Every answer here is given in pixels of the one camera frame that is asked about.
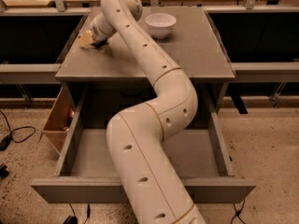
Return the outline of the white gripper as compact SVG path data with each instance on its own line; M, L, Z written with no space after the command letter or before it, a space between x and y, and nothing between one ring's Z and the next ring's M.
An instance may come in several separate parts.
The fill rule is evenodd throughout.
M93 19L90 29L82 33L78 38L78 42L82 47L91 45L96 41L108 40L117 33L103 13L98 14Z

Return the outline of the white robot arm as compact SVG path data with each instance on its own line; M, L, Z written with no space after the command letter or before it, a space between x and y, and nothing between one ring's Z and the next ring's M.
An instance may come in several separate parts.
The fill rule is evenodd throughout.
M118 33L156 93L109 121L108 150L139 224L206 224L162 148L193 120L197 94L185 72L137 23L141 15L140 0L101 0L101 13L79 39L87 46Z

